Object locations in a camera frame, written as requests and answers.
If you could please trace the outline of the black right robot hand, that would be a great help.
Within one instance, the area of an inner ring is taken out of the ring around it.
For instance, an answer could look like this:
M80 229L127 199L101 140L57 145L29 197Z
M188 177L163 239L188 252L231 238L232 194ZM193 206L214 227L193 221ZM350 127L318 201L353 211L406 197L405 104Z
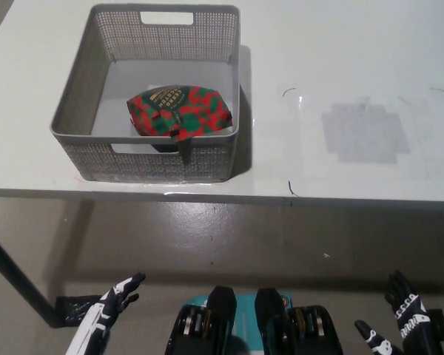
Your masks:
M358 319L354 326L367 346L373 354L442 354L443 348L434 330L433 316L424 306L419 293L398 270L388 278L385 300L395 316L402 347L398 348L365 321Z

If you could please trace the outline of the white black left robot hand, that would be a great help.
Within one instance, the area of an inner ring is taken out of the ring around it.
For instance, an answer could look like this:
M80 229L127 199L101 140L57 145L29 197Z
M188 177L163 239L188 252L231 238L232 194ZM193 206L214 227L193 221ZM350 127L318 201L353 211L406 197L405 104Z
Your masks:
M116 283L90 307L78 327L66 355L100 355L106 350L110 331L119 315L139 294L132 294L146 279L138 272Z

